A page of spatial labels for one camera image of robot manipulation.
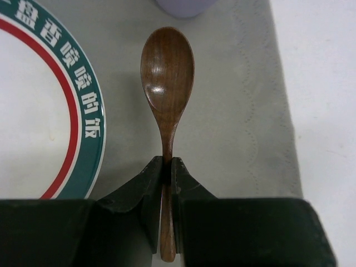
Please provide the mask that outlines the grey cloth placemat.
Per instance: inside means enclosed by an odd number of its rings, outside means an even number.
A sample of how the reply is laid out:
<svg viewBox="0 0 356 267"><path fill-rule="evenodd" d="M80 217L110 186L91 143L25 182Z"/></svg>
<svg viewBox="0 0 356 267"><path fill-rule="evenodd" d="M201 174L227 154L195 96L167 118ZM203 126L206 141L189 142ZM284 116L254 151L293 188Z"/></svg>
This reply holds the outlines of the grey cloth placemat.
<svg viewBox="0 0 356 267"><path fill-rule="evenodd" d="M192 19L174 19L151 1L119 1L97 17L107 146L91 196L110 193L161 153L140 58L163 26L179 29L195 58L174 155L218 197L302 197L269 1L218 1Z"/></svg>

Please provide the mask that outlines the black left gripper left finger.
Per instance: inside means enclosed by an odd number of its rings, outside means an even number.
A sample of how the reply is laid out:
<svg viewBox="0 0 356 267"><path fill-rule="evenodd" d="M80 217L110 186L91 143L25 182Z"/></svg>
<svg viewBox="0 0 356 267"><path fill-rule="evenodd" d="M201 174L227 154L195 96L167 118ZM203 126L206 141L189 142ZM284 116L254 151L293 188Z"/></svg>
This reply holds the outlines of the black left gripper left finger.
<svg viewBox="0 0 356 267"><path fill-rule="evenodd" d="M95 201L2 200L2 266L150 266L157 252L162 158Z"/></svg>

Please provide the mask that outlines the brown wooden spoon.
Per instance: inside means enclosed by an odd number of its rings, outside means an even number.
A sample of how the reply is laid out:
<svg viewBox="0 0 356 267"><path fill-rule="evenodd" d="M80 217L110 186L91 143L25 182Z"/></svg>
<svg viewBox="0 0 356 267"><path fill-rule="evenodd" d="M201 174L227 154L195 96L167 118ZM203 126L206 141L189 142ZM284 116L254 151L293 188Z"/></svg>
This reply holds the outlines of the brown wooden spoon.
<svg viewBox="0 0 356 267"><path fill-rule="evenodd" d="M171 163L176 128L194 84L195 62L187 38L176 28L151 33L141 55L141 82L157 122L162 143L160 256L176 257L172 216Z"/></svg>

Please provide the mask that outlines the purple cup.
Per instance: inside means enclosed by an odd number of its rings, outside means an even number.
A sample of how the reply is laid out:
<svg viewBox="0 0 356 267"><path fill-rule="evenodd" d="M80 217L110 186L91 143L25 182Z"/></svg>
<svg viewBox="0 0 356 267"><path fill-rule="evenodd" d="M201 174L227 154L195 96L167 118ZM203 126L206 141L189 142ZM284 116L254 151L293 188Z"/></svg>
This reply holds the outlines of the purple cup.
<svg viewBox="0 0 356 267"><path fill-rule="evenodd" d="M166 13L176 18L195 17L215 2L216 0L156 0Z"/></svg>

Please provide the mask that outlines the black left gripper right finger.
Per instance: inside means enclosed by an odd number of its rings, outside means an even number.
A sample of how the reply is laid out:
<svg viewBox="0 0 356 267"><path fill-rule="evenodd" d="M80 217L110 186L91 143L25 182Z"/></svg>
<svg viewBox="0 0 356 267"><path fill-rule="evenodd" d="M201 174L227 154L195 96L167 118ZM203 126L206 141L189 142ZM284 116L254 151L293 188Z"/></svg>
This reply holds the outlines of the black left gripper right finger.
<svg viewBox="0 0 356 267"><path fill-rule="evenodd" d="M171 165L176 250L184 266L337 266L311 204L294 197L215 197Z"/></svg>

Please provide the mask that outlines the white plate green red rim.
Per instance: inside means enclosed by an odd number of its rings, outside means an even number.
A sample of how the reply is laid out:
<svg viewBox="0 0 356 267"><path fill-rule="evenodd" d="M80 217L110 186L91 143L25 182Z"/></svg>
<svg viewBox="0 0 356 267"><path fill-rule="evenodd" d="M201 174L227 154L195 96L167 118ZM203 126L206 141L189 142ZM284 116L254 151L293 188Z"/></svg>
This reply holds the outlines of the white plate green red rim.
<svg viewBox="0 0 356 267"><path fill-rule="evenodd" d="M87 198L106 143L95 72L36 1L1 2L1 198Z"/></svg>

